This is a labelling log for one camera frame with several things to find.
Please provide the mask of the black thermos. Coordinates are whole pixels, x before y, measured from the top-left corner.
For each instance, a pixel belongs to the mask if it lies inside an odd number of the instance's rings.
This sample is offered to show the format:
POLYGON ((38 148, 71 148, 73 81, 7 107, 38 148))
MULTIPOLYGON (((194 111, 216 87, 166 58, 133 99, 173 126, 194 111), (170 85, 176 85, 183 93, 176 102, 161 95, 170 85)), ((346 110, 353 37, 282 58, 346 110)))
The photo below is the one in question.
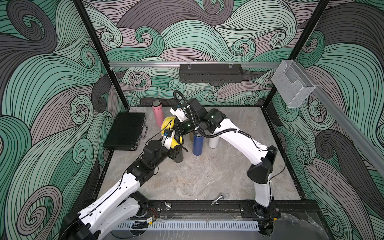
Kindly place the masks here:
POLYGON ((183 147, 181 145, 177 145, 174 147, 174 162, 181 163, 183 160, 184 160, 183 147))

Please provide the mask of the yellow grey cleaning cloth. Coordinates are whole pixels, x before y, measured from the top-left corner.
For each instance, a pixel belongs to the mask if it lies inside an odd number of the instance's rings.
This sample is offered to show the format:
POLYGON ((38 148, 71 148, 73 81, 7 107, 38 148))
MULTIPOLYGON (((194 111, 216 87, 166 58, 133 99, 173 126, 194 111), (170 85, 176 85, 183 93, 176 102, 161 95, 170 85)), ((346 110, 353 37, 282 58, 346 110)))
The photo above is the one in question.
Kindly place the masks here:
POLYGON ((187 148, 184 147, 184 143, 185 143, 184 136, 182 135, 181 125, 177 122, 176 117, 167 117, 164 119, 162 124, 162 129, 161 129, 161 135, 162 135, 161 142, 163 139, 163 133, 165 129, 174 130, 174 139, 172 141, 171 148, 177 145, 181 145, 183 147, 183 150, 185 150, 186 152, 189 151, 187 148))

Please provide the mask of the pink thermos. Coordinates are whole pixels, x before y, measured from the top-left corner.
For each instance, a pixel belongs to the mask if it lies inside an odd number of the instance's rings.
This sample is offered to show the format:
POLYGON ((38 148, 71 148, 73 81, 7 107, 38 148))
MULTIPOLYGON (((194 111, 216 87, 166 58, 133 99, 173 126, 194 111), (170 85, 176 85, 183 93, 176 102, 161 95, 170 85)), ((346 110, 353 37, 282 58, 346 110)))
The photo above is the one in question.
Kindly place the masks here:
POLYGON ((163 107, 162 107, 161 101, 154 100, 152 102, 152 109, 154 112, 157 126, 160 128, 162 126, 163 121, 164 121, 164 113, 163 113, 163 107))

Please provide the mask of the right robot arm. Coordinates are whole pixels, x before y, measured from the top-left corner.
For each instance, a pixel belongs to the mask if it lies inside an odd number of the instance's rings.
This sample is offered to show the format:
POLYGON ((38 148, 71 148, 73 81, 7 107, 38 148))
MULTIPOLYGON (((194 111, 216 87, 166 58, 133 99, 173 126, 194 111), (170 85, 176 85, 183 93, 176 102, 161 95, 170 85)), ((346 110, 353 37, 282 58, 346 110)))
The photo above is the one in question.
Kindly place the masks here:
POLYGON ((208 139, 212 149, 217 148, 222 139, 240 151, 251 162, 247 176, 254 182, 256 203, 265 209, 270 207, 273 200, 270 180, 278 151, 276 147, 257 142, 220 110, 207 111, 197 99, 173 105, 170 113, 176 117, 174 129, 177 136, 194 133, 208 139))

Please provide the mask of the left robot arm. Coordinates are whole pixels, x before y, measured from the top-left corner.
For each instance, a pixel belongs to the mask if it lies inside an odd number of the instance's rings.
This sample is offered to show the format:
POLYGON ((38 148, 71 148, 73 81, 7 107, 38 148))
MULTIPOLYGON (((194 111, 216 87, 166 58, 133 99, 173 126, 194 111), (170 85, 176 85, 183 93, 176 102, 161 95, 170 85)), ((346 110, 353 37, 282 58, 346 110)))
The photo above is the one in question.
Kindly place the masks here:
POLYGON ((155 175, 166 158, 181 162, 183 150, 184 147, 176 141, 170 144, 161 140, 149 141, 113 187, 78 213, 64 217, 59 239, 101 240, 125 220, 145 215, 149 200, 139 188, 155 175))

